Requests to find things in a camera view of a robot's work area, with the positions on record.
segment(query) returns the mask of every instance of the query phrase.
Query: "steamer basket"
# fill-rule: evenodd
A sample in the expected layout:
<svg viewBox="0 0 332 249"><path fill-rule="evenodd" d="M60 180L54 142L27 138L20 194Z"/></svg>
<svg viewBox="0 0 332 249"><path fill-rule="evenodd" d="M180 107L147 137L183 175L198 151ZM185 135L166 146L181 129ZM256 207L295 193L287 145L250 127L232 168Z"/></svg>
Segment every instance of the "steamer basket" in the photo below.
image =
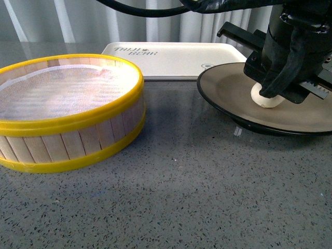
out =
<svg viewBox="0 0 332 249"><path fill-rule="evenodd" d="M74 170L108 158L138 136L145 120L144 80L140 69L124 59L99 54L67 54L21 62L0 69L0 93L1 89L6 89L7 85L10 85L8 82L14 79L70 65L113 68L122 72L120 76L129 70L133 75L137 75L133 77L135 82L130 82L133 87L124 95L93 109L45 119L1 118L1 165L29 173ZM100 92L95 89L86 94L91 97ZM31 99L22 98L20 95L15 98L18 101ZM30 117L38 115L38 111L27 108L25 114Z"/></svg>

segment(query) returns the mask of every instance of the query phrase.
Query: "gray speckled countertop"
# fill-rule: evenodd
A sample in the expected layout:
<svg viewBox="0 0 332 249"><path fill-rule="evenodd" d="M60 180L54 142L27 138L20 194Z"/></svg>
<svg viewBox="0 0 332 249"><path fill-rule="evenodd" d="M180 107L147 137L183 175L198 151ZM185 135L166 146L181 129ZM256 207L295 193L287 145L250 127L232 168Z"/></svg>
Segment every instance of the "gray speckled countertop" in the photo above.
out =
<svg viewBox="0 0 332 249"><path fill-rule="evenodd" d="M106 44L0 42L0 67ZM195 82L146 82L136 140L80 170L0 167L0 248L332 248L332 137L242 130Z"/></svg>

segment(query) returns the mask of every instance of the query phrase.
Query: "black cable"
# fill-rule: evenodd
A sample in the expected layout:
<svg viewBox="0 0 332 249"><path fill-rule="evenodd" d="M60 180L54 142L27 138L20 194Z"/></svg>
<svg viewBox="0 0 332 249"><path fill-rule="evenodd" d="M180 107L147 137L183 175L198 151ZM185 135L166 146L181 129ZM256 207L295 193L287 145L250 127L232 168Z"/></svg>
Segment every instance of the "black cable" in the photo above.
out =
<svg viewBox="0 0 332 249"><path fill-rule="evenodd" d="M114 10L137 17L171 17L190 11L185 6L172 8L172 9L140 9L119 3L115 0L97 0L97 1Z"/></svg>
<svg viewBox="0 0 332 249"><path fill-rule="evenodd" d="M180 0L191 11L202 14L221 13L238 9L253 9L296 1L299 0Z"/></svg>

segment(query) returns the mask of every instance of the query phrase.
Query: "dough ball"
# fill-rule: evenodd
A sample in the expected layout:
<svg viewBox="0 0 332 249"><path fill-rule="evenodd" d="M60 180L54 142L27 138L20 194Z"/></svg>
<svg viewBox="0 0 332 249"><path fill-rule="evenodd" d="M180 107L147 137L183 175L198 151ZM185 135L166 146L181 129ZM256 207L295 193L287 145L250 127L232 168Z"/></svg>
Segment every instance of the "dough ball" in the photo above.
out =
<svg viewBox="0 0 332 249"><path fill-rule="evenodd" d="M285 100L285 98L281 97L280 95L277 95L270 99L263 97L259 94L260 90L261 90L261 84L256 83L251 89L251 98L257 105L261 107L274 108Z"/></svg>

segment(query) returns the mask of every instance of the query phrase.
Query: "dark plate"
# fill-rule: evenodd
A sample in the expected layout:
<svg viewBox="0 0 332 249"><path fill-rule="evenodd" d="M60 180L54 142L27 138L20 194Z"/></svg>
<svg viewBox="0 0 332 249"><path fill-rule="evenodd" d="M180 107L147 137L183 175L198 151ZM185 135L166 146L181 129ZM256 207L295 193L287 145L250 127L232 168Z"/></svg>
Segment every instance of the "dark plate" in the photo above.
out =
<svg viewBox="0 0 332 249"><path fill-rule="evenodd" d="M203 98L246 129L273 135L332 134L332 94L325 100L309 95L301 104L285 100L272 109L251 98L256 83L243 73L244 63L212 67L200 74L197 87Z"/></svg>

